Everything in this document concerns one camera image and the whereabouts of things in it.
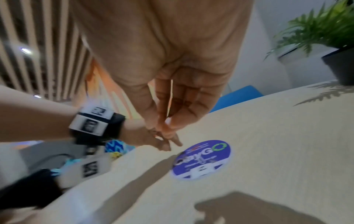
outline plant pot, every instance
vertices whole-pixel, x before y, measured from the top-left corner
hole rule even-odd
[[[343,48],[322,57],[339,83],[343,86],[354,86],[354,48]]]

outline fern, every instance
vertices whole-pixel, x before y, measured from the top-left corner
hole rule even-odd
[[[311,53],[313,44],[338,49],[354,47],[354,8],[348,6],[348,0],[340,0],[328,9],[323,4],[317,15],[311,10],[308,15],[303,14],[288,23],[289,27],[276,36],[282,38],[267,57],[275,50],[292,44],[302,48],[307,55]]]

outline purple sticker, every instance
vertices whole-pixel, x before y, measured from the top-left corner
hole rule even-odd
[[[228,162],[230,153],[230,145],[224,141],[209,140],[198,143],[175,159],[172,174],[186,180],[211,174]]]

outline wooden table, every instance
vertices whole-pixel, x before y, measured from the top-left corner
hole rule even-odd
[[[353,224],[354,88],[325,86],[211,113],[179,132],[184,147],[140,147],[28,223]],[[299,104],[321,94],[330,99]],[[231,145],[222,170],[194,181],[169,174],[174,155],[211,139]]]

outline blue chair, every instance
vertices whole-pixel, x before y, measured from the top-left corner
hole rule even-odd
[[[246,86],[242,89],[236,90],[235,92],[220,97],[210,113],[261,96],[263,95],[256,88],[253,86]]]

